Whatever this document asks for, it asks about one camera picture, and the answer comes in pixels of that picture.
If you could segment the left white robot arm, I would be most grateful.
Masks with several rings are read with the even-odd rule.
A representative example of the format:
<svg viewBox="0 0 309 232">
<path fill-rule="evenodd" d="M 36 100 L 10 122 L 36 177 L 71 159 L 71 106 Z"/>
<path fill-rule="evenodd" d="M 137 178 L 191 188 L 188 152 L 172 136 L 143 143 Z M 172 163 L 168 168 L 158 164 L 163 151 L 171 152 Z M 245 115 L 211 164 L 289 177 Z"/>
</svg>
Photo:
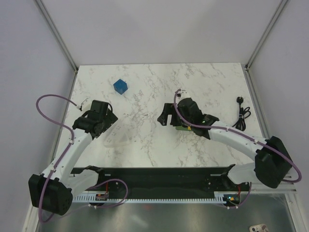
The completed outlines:
<svg viewBox="0 0 309 232">
<path fill-rule="evenodd" d="M 110 103 L 93 100 L 90 108 L 78 117 L 69 128 L 68 145 L 58 153 L 41 174 L 33 174 L 29 181 L 31 203 L 40 211 L 64 215 L 72 200 L 86 189 L 101 190 L 106 178 L 99 174 L 100 168 L 89 166 L 76 177 L 71 172 L 91 142 L 107 131 L 116 121 Z"/>
</svg>

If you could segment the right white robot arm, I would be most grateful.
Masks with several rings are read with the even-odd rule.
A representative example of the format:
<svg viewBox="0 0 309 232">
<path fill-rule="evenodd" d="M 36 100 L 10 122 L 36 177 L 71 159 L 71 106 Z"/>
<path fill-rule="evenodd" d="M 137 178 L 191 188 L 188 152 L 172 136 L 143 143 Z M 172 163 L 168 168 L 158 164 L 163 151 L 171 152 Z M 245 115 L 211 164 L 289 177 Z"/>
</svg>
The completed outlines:
<svg viewBox="0 0 309 232">
<path fill-rule="evenodd" d="M 251 137 L 242 131 L 227 126 L 219 118 L 204 114 L 191 98 L 176 103 L 165 103 L 157 121 L 166 126 L 183 127 L 208 140 L 223 143 L 249 157 L 252 163 L 230 165 L 222 174 L 221 184 L 233 190 L 238 184 L 259 181 L 275 189 L 284 181 L 292 168 L 292 160 L 282 140 Z"/>
</svg>

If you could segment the blue cube adapter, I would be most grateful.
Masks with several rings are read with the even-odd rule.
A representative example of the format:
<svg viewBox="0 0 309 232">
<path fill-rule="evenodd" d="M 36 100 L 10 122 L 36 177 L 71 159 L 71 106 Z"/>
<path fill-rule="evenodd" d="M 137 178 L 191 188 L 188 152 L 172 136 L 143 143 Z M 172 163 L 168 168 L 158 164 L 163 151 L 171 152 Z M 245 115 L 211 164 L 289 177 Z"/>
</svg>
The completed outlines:
<svg viewBox="0 0 309 232">
<path fill-rule="evenodd" d="M 128 90 L 127 83 L 123 81 L 122 79 L 118 79 L 113 84 L 114 90 L 119 93 L 120 95 L 124 94 Z"/>
</svg>

